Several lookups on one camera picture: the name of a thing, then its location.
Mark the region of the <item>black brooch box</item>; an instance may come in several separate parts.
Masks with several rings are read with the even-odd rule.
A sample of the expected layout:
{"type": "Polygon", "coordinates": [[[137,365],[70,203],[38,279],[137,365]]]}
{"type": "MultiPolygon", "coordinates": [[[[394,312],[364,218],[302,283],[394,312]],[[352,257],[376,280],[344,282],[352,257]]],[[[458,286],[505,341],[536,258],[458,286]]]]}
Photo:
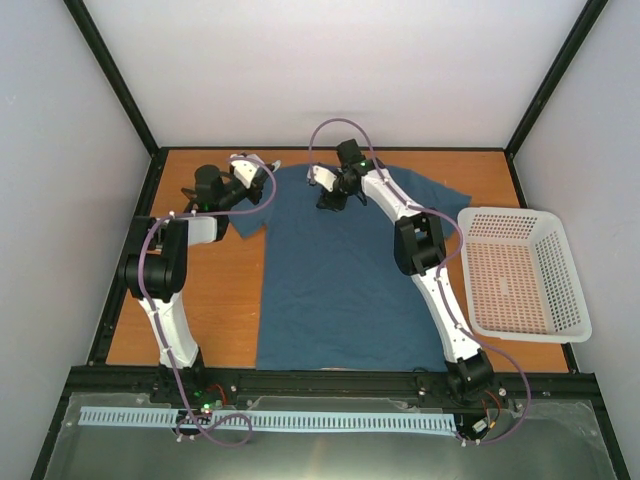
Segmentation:
{"type": "Polygon", "coordinates": [[[189,188],[182,188],[181,193],[189,200],[193,200],[197,197],[197,193],[189,188]]]}

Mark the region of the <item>blue t-shirt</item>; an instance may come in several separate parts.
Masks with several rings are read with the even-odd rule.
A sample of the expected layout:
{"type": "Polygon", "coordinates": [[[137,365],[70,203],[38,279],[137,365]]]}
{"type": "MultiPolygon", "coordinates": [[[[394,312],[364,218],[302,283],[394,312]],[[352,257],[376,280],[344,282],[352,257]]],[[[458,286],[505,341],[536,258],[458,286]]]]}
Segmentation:
{"type": "Polygon", "coordinates": [[[392,222],[356,198],[317,208],[306,173],[279,169],[263,209],[243,201],[231,218],[244,239],[266,233],[257,369],[444,371],[428,307],[395,263],[392,222]]]}

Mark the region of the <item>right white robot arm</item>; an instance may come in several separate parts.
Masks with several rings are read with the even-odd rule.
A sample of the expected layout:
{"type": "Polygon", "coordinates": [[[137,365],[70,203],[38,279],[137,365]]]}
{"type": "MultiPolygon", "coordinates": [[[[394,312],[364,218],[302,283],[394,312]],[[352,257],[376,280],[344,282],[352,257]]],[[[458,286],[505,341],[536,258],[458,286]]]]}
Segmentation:
{"type": "Polygon", "coordinates": [[[494,370],[480,342],[465,325],[451,287],[442,224],[453,220],[414,201],[396,183],[377,158],[367,158],[354,140],[336,148],[340,166],[332,170],[311,162],[311,185],[319,185],[319,209],[342,210],[355,196],[362,204],[373,201],[394,225],[393,255],[400,272],[421,293],[442,342],[447,388],[453,401],[470,404],[488,390],[494,370]]]}

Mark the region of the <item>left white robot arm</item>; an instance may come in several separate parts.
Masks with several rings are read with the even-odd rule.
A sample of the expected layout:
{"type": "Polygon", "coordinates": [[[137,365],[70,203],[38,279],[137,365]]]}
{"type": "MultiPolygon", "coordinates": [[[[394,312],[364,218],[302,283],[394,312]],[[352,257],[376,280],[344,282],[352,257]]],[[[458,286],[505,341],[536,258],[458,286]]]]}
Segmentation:
{"type": "Polygon", "coordinates": [[[255,155],[233,156],[227,172],[202,166],[194,186],[182,190],[188,200],[182,213],[137,216],[129,228],[117,274],[149,320],[159,363],[181,369],[172,388],[186,402],[201,400],[208,390],[207,376],[192,368],[200,348],[183,304],[189,248],[221,241],[232,216],[266,208],[275,197],[278,167],[255,155]]]}

